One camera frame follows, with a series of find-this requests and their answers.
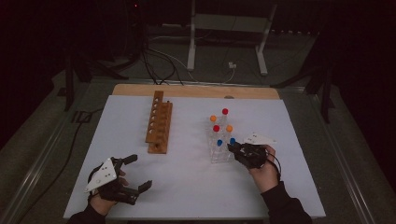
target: wire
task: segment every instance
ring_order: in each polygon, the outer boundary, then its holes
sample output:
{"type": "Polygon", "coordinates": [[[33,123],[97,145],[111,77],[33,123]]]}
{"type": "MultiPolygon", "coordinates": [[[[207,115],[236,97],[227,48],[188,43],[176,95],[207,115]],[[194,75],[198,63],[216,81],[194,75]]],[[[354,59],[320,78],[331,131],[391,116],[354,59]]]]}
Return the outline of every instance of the wire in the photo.
{"type": "Polygon", "coordinates": [[[237,60],[235,61],[235,63],[237,63],[237,62],[245,63],[245,64],[247,65],[247,68],[250,70],[250,72],[260,81],[260,84],[263,85],[263,84],[262,84],[262,76],[261,76],[260,74],[257,74],[257,73],[256,73],[256,71],[251,67],[251,64],[250,64],[250,63],[248,63],[247,61],[242,60],[242,59],[237,59],[237,60]]]}
{"type": "Polygon", "coordinates": [[[136,63],[137,59],[139,59],[139,57],[140,57],[140,53],[139,54],[135,54],[135,55],[130,55],[128,57],[128,62],[122,63],[122,64],[117,64],[117,65],[111,66],[109,68],[111,70],[116,71],[116,72],[124,71],[124,70],[132,67],[136,63]]]}
{"type": "Polygon", "coordinates": [[[273,154],[268,153],[268,152],[267,152],[267,154],[270,155],[270,156],[272,156],[272,157],[274,157],[274,159],[276,160],[276,162],[277,162],[277,164],[278,164],[278,166],[279,166],[279,175],[281,175],[281,174],[282,174],[282,167],[280,166],[279,160],[278,160],[277,157],[275,157],[273,154]]]}
{"type": "Polygon", "coordinates": [[[163,54],[163,55],[166,55],[166,56],[168,56],[169,58],[172,58],[173,60],[175,60],[175,61],[177,61],[178,63],[180,63],[181,65],[183,65],[183,67],[186,68],[186,71],[187,71],[187,73],[189,74],[190,78],[191,78],[192,80],[194,80],[195,82],[200,83],[200,81],[198,81],[197,79],[195,79],[195,78],[191,75],[191,73],[190,73],[189,70],[187,69],[187,66],[186,66],[183,62],[181,62],[179,59],[175,58],[175,57],[172,56],[172,55],[169,55],[169,54],[160,52],[159,50],[156,50],[156,49],[151,49],[151,50],[156,51],[156,52],[158,52],[158,53],[161,53],[161,54],[163,54]]]}
{"type": "Polygon", "coordinates": [[[161,58],[161,59],[164,59],[164,60],[168,61],[168,62],[172,65],[172,68],[173,68],[172,73],[171,73],[169,76],[163,78],[163,79],[161,80],[161,82],[160,82],[160,85],[161,85],[163,82],[166,83],[165,80],[168,79],[168,78],[170,78],[170,77],[172,77],[175,73],[177,74],[177,79],[178,79],[178,81],[180,82],[180,84],[181,84],[181,85],[184,85],[183,82],[182,82],[181,79],[180,79],[180,76],[179,76],[179,73],[178,73],[178,71],[177,71],[177,68],[175,67],[175,64],[172,62],[172,60],[169,58],[168,55],[166,55],[166,54],[164,54],[164,53],[162,53],[162,52],[159,52],[158,50],[154,50],[154,49],[148,49],[148,50],[153,51],[153,52],[155,52],[155,53],[157,53],[157,54],[160,54],[160,55],[156,55],[156,54],[150,54],[150,53],[149,53],[150,55],[159,57],[159,58],[161,58]]]}
{"type": "MultiPolygon", "coordinates": [[[[199,39],[207,38],[208,36],[210,36],[210,34],[212,32],[213,32],[213,30],[210,30],[206,35],[200,36],[200,37],[195,37],[194,39],[195,40],[199,40],[199,39]]],[[[152,37],[148,41],[153,41],[153,40],[156,40],[156,39],[163,39],[163,38],[167,38],[167,39],[190,39],[190,36],[188,36],[188,35],[183,35],[183,36],[159,35],[159,36],[152,37]]]]}
{"type": "Polygon", "coordinates": [[[156,39],[160,39],[160,38],[185,38],[185,37],[190,37],[189,35],[188,36],[184,35],[184,34],[186,34],[186,32],[187,32],[187,34],[190,33],[190,26],[187,25],[186,27],[181,27],[181,28],[182,28],[182,30],[175,30],[175,31],[172,31],[172,32],[159,32],[159,33],[150,32],[149,35],[150,36],[154,36],[154,37],[152,37],[148,41],[156,40],[156,39]]]}
{"type": "Polygon", "coordinates": [[[290,56],[289,58],[283,60],[282,62],[280,62],[280,63],[274,65],[273,67],[269,68],[269,69],[268,69],[268,72],[272,71],[274,68],[279,67],[280,65],[282,65],[282,64],[284,64],[284,63],[290,61],[291,59],[295,58],[301,51],[303,51],[303,49],[305,49],[305,47],[306,47],[306,45],[308,44],[309,40],[311,40],[311,36],[309,36],[309,37],[307,38],[307,40],[305,41],[304,45],[303,45],[299,50],[297,50],[296,53],[294,53],[294,54],[293,54],[292,56],[290,56]]]}
{"type": "MultiPolygon", "coordinates": [[[[81,111],[81,112],[85,112],[88,113],[87,117],[85,119],[89,119],[94,113],[99,112],[103,110],[103,108],[101,109],[97,109],[94,110],[92,112],[87,112],[87,111],[81,111]]],[[[55,176],[55,178],[49,183],[49,185],[37,196],[37,198],[32,202],[32,204],[25,210],[25,212],[20,216],[20,218],[18,219],[17,223],[21,223],[23,221],[23,219],[25,218],[25,216],[29,213],[29,211],[38,203],[38,201],[40,201],[40,199],[48,192],[48,190],[55,184],[55,182],[58,180],[58,178],[61,176],[61,174],[64,172],[64,169],[66,168],[67,164],[70,161],[70,158],[72,156],[73,153],[73,149],[74,149],[74,145],[76,143],[76,139],[77,139],[77,135],[78,135],[78,131],[81,128],[82,124],[84,122],[80,122],[78,127],[76,128],[75,134],[73,136],[73,140],[72,140],[72,144],[69,148],[69,152],[67,154],[67,158],[66,161],[64,162],[64,165],[62,166],[61,170],[58,172],[58,174],[55,176]]]]}
{"type": "MultiPolygon", "coordinates": [[[[233,30],[233,28],[234,28],[234,26],[235,26],[235,23],[236,23],[236,17],[234,18],[232,28],[231,28],[229,31],[232,31],[232,30],[233,30]]],[[[226,51],[225,51],[225,53],[224,53],[223,60],[221,61],[221,70],[220,70],[220,72],[221,72],[224,76],[226,76],[226,75],[229,73],[229,72],[227,72],[226,74],[224,74],[224,72],[223,72],[223,67],[224,67],[226,58],[227,58],[227,56],[228,56],[228,54],[229,54],[229,52],[230,52],[231,46],[234,45],[234,44],[236,44],[236,43],[238,43],[238,42],[240,42],[240,41],[248,40],[248,39],[250,39],[251,37],[252,37],[252,35],[244,35],[244,36],[241,36],[241,37],[239,37],[238,39],[236,39],[236,40],[234,40],[234,41],[230,41],[229,43],[221,43],[221,40],[218,42],[218,44],[221,44],[221,45],[224,45],[224,44],[227,44],[227,45],[228,45],[228,46],[227,46],[227,49],[226,49],[226,51]]],[[[229,81],[230,81],[230,79],[227,80],[227,81],[225,81],[225,82],[223,82],[223,83],[220,83],[220,84],[224,84],[224,83],[227,83],[227,82],[229,82],[229,81]]]]}
{"type": "Polygon", "coordinates": [[[235,74],[235,68],[233,68],[233,74],[231,75],[231,77],[230,77],[227,81],[221,82],[220,85],[221,85],[221,84],[226,84],[227,82],[231,81],[231,79],[233,79],[233,75],[234,75],[234,74],[235,74]]]}
{"type": "Polygon", "coordinates": [[[149,63],[149,60],[147,58],[147,55],[146,55],[145,51],[142,52],[142,57],[143,57],[143,64],[146,66],[146,70],[148,71],[148,75],[151,77],[151,79],[154,82],[154,84],[158,85],[157,78],[156,78],[157,74],[155,74],[154,68],[149,63]]]}

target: white stand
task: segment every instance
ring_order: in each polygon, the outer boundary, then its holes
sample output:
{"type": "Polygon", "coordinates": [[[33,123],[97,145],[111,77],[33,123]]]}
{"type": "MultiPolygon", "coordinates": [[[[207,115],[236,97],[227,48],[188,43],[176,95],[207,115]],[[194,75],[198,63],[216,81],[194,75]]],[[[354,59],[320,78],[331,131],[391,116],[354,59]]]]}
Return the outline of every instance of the white stand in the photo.
{"type": "Polygon", "coordinates": [[[194,70],[195,62],[195,29],[225,30],[225,31],[242,31],[262,33],[262,42],[256,46],[257,60],[259,63],[260,74],[268,75],[262,51],[265,41],[270,32],[272,20],[276,12],[276,4],[272,5],[272,9],[268,18],[256,17],[236,17],[222,15],[195,14],[195,0],[191,0],[191,37],[189,59],[187,61],[187,70],[194,70]]]}

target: wooden peg board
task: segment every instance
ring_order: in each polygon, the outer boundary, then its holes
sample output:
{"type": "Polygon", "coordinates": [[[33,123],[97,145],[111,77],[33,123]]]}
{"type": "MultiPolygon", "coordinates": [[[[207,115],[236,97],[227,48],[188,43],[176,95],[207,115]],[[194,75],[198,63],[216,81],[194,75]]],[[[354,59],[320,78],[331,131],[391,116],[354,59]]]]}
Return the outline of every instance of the wooden peg board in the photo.
{"type": "Polygon", "coordinates": [[[155,91],[148,120],[148,153],[166,154],[172,117],[172,103],[163,102],[163,91],[155,91]]]}

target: metal frame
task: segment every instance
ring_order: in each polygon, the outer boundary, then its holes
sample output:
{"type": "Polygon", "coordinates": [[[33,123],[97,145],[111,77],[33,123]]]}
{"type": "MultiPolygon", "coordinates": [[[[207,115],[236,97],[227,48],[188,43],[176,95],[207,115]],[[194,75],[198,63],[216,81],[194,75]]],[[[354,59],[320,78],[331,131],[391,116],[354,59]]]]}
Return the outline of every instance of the metal frame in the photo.
{"type": "Polygon", "coordinates": [[[363,224],[375,224],[375,219],[373,217],[372,212],[364,200],[364,196],[361,193],[361,188],[359,187],[358,182],[355,179],[355,176],[352,174],[352,171],[349,168],[347,163],[347,159],[344,155],[343,149],[339,146],[332,127],[325,122],[320,113],[320,100],[317,95],[308,95],[310,97],[311,105],[314,107],[314,111],[317,114],[319,122],[322,124],[323,130],[326,133],[329,142],[332,147],[332,154],[335,157],[335,162],[337,163],[338,169],[340,170],[341,176],[344,179],[346,184],[346,189],[349,192],[350,198],[355,205],[356,211],[358,212],[359,218],[361,219],[361,223],[363,224]]]}
{"type": "Polygon", "coordinates": [[[70,110],[65,112],[61,117],[59,123],[55,127],[51,136],[49,137],[46,145],[41,150],[38,157],[35,159],[35,162],[30,167],[29,171],[26,173],[26,176],[22,180],[22,184],[18,187],[17,192],[7,205],[7,208],[4,214],[0,217],[0,223],[2,224],[12,224],[16,223],[20,215],[22,214],[22,210],[27,203],[30,195],[35,188],[38,180],[40,179],[44,168],[46,167],[50,156],[52,155],[56,145],[58,144],[59,139],[61,138],[61,133],[64,130],[64,125],[67,122],[70,122],[70,119],[73,117],[76,108],[78,107],[79,102],[84,96],[86,90],[88,89],[89,84],[80,83],[78,87],[76,101],[71,104],[70,110]]]}
{"type": "Polygon", "coordinates": [[[256,46],[255,51],[257,61],[259,63],[260,74],[262,76],[268,75],[267,66],[265,65],[264,50],[265,42],[270,33],[272,21],[276,12],[276,4],[272,5],[271,12],[268,18],[253,18],[253,17],[236,17],[236,16],[220,16],[208,14],[195,13],[195,0],[191,0],[191,36],[189,58],[187,60],[187,70],[193,71],[195,64],[195,29],[210,29],[210,30],[228,30],[228,31],[243,31],[243,32],[257,32],[262,33],[262,42],[256,46]],[[231,27],[225,27],[225,23],[230,21],[231,27]]]}

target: sleeve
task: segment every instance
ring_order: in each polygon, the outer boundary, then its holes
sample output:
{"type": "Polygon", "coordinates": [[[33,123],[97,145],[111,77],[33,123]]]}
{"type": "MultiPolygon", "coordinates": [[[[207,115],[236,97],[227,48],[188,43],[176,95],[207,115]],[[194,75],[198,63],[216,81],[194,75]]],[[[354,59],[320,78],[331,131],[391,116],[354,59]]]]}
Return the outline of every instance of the sleeve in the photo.
{"type": "Polygon", "coordinates": [[[105,224],[106,216],[97,213],[88,203],[83,212],[79,212],[70,217],[67,224],[105,224]]]}
{"type": "Polygon", "coordinates": [[[271,224],[312,223],[311,217],[305,212],[300,201],[291,198],[286,192],[283,181],[262,193],[262,198],[267,204],[271,224]]]}

